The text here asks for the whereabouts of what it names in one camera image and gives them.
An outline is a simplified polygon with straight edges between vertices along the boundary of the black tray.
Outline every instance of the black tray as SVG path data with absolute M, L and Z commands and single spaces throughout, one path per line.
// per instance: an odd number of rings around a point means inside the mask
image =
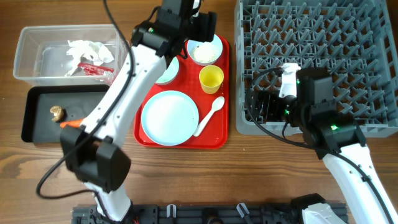
M 36 86 L 29 90 L 26 99 L 21 138 L 24 142 L 59 142 L 62 128 L 53 122 L 50 108 L 61 106 L 65 115 L 62 121 L 87 117 L 100 103 L 107 85 Z

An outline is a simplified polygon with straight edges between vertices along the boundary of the spoon handle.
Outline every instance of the spoon handle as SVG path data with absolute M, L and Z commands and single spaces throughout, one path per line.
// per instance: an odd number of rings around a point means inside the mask
M 198 125 L 196 131 L 193 133 L 193 135 L 195 137 L 198 137 L 200 135 L 200 133 L 204 130 L 204 128 L 207 125 L 207 122 L 209 122 L 209 120 L 213 116 L 214 112 L 215 111 L 213 109 L 211 109 L 210 112 L 205 116 L 205 118 L 203 118 L 203 120 Z

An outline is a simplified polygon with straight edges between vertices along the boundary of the red tray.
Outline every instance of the red tray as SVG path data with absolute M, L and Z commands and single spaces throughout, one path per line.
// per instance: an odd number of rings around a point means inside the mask
M 158 145 L 150 140 L 141 125 L 142 106 L 145 105 L 154 95 L 166 90 L 176 90 L 187 94 L 198 107 L 199 122 L 208 114 L 211 109 L 211 104 L 217 97 L 225 97 L 224 107 L 213 115 L 203 132 L 198 137 L 192 136 L 188 141 L 178 146 L 171 146 L 170 148 L 218 149 L 225 144 L 228 139 L 229 60 L 231 57 L 229 54 L 230 49 L 228 41 L 220 36 L 219 38 L 223 43 L 223 53 L 214 65 L 219 66 L 224 71 L 224 81 L 220 89 L 212 95 L 203 92 L 199 82 L 199 72 L 203 66 L 195 64 L 190 57 L 184 60 L 180 56 L 177 56 L 178 62 L 180 63 L 180 70 L 178 71 L 175 80 L 168 85 L 154 85 L 152 89 L 149 90 L 141 107 L 138 109 L 134 121 L 134 137 L 139 144 L 147 147 L 169 147 Z

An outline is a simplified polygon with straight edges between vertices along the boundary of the yellow cup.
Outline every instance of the yellow cup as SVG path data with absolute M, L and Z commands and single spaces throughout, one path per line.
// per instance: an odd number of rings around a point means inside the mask
M 199 81 L 205 93 L 214 94 L 224 81 L 224 72 L 215 65 L 206 66 L 200 70 Z

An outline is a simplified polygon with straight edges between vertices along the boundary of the small plate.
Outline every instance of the small plate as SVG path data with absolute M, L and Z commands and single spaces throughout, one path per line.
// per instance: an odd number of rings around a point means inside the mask
M 180 69 L 180 63 L 178 62 L 177 57 L 174 57 L 167 70 L 156 81 L 156 84 L 166 85 L 171 83 L 174 80 L 174 78 L 177 76 L 179 69 Z
M 179 91 L 154 95 L 142 110 L 141 124 L 148 138 L 163 146 L 176 146 L 188 140 L 199 123 L 193 100 Z

